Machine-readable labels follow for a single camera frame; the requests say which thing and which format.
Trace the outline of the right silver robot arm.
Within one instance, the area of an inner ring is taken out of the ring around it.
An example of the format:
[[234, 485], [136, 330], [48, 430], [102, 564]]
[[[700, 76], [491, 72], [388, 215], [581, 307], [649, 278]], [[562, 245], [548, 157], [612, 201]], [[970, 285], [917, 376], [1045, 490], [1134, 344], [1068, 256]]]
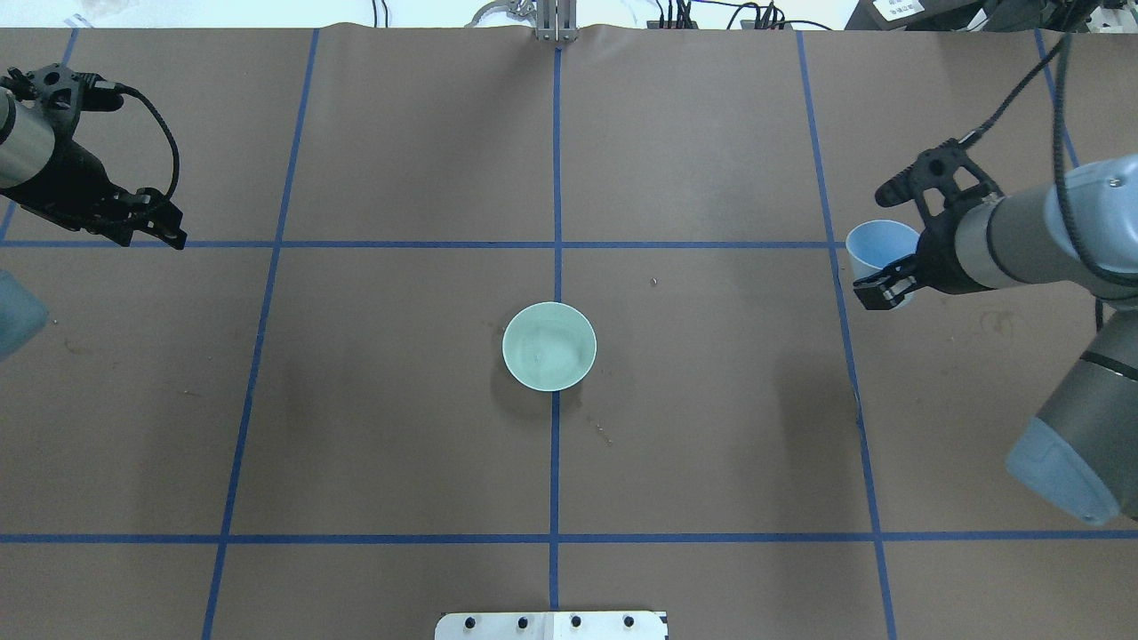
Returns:
[[1072, 320], [1077, 295], [1104, 307], [1099, 329], [1029, 417], [1006, 469], [1078, 522], [1135, 519], [1135, 157], [1061, 170], [1007, 194], [967, 154], [927, 150], [879, 188], [879, 205], [914, 203], [923, 229], [907, 251], [849, 251], [879, 265], [853, 281], [861, 307], [902, 307], [915, 292], [964, 296], [1057, 289]]

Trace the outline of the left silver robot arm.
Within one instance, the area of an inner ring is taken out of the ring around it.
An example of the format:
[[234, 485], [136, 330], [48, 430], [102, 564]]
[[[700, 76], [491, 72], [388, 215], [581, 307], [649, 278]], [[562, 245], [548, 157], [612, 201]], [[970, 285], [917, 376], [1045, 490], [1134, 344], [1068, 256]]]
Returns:
[[108, 177], [101, 159], [72, 136], [46, 121], [44, 110], [28, 107], [3, 88], [3, 196], [20, 208], [68, 231], [104, 236], [129, 247], [134, 233], [154, 236], [183, 251], [188, 233], [173, 194], [181, 177], [181, 156], [166, 121], [150, 98], [133, 87], [99, 82], [114, 96], [130, 96], [158, 122], [172, 154], [166, 191], [140, 188], [129, 192]]

